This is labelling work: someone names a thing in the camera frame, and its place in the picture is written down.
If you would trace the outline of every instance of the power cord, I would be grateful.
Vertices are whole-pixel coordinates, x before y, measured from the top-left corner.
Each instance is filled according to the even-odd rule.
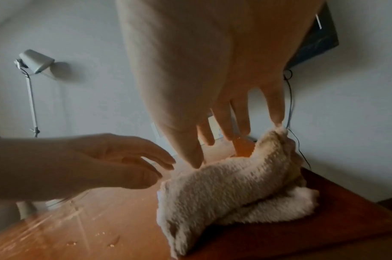
[[[310,170],[312,169],[310,163],[307,161],[306,157],[303,155],[302,151],[300,151],[300,141],[297,138],[297,136],[294,134],[294,132],[290,129],[290,121],[291,121],[291,116],[293,113],[293,94],[291,91],[291,86],[290,86],[290,82],[289,80],[293,77],[293,71],[291,71],[290,69],[287,69],[286,71],[288,71],[290,73],[290,77],[286,77],[286,75],[283,73],[283,79],[286,81],[287,86],[289,87],[289,95],[290,95],[290,105],[289,105],[289,116],[287,117],[287,125],[286,128],[294,135],[294,137],[297,140],[297,149],[299,150],[299,153],[302,155],[303,159],[306,161],[307,165],[309,166]]]

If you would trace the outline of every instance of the hand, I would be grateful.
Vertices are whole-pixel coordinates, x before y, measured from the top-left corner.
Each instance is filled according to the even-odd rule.
[[[175,160],[151,141],[98,134],[57,139],[0,139],[0,199],[49,200],[98,187],[147,188]]]
[[[207,113],[231,140],[232,107],[250,132],[247,91],[259,87],[270,118],[285,114],[283,77],[323,0],[116,0],[129,60],[155,123],[194,168],[197,136],[214,143]]]

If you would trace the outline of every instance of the brown wooden tabletop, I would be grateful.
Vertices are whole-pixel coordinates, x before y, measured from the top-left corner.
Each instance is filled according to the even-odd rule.
[[[235,147],[238,155],[245,155],[252,144],[239,140]],[[205,148],[205,154],[216,161],[235,150],[220,140]],[[172,174],[184,170],[190,169],[179,160]],[[303,170],[303,175],[321,193],[313,216],[279,224],[210,227],[183,259],[263,259],[392,233],[392,220],[380,207],[310,171]],[[0,259],[167,260],[167,240],[156,224],[159,185],[91,190],[56,210],[36,214],[0,233]]]

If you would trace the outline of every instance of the lamp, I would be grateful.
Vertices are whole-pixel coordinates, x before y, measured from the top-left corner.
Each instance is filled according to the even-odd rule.
[[[32,121],[33,121],[33,129],[34,137],[38,137],[40,133],[38,128],[38,121],[36,120],[35,113],[35,102],[33,101],[33,92],[32,92],[32,82],[30,81],[30,74],[24,70],[24,68],[29,68],[33,74],[38,74],[55,62],[54,59],[45,56],[34,50],[26,50],[23,53],[19,54],[20,59],[15,60],[16,67],[22,72],[22,74],[26,77],[26,84],[28,86],[28,95],[29,95],[29,104],[30,110],[32,112]]]

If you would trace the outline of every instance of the terry cloth fabric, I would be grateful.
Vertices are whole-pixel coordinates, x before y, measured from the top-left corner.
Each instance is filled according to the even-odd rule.
[[[303,160],[285,128],[266,133],[249,158],[227,158],[174,176],[158,192],[157,223],[171,256],[184,256],[211,224],[291,221],[313,213]]]

